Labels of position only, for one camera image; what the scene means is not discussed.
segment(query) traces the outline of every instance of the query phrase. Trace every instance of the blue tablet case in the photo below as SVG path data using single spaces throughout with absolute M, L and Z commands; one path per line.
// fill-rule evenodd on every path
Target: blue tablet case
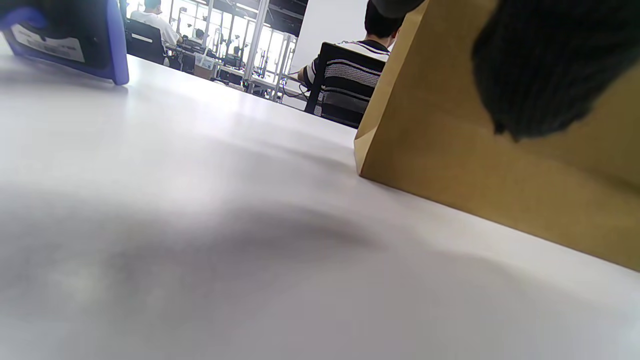
M 129 82 L 117 0 L 0 0 L 0 31 L 16 56 Z

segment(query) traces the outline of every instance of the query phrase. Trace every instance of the white shirt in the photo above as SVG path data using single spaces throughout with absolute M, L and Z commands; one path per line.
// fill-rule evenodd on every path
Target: white shirt
M 154 13 L 145 13 L 136 10 L 131 13 L 131 20 L 140 21 L 144 24 L 160 29 L 160 36 L 162 37 L 162 43 L 165 47 L 167 45 L 175 46 L 180 38 L 180 35 L 171 28 L 171 25 L 169 25 L 168 22 L 164 21 L 160 16 Z

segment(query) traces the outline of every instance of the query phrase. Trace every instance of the computer monitor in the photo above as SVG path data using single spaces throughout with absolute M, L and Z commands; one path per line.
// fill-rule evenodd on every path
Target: computer monitor
M 224 64 L 229 67 L 242 67 L 242 59 L 239 55 L 227 54 Z

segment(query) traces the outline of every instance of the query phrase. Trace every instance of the brown paper bag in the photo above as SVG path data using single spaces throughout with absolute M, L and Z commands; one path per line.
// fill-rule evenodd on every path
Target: brown paper bag
M 355 140 L 361 176 L 640 270 L 640 67 L 569 130 L 493 133 L 471 49 L 495 0 L 407 15 Z

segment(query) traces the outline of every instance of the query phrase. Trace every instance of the person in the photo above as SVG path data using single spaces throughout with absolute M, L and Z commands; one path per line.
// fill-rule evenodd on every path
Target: person
M 176 46 L 182 42 L 182 38 L 172 29 L 168 22 L 160 18 L 160 14 L 162 14 L 162 10 L 160 10 L 161 3 L 162 0 L 145 0 L 145 11 L 136 10 L 131 13 L 130 18 L 160 29 L 160 36 L 165 48 L 167 45 Z
M 202 40 L 204 39 L 204 31 L 202 31 L 201 29 L 196 29 L 196 37 L 191 37 L 189 38 L 189 40 L 191 41 L 195 41 L 198 44 L 202 45 Z
M 364 28 L 367 36 L 361 41 L 343 41 L 338 46 L 360 54 L 386 62 L 389 59 L 389 47 L 396 42 L 404 17 L 390 18 L 383 16 L 369 0 L 365 14 Z M 311 89 L 316 76 L 319 58 L 298 71 L 298 80 Z

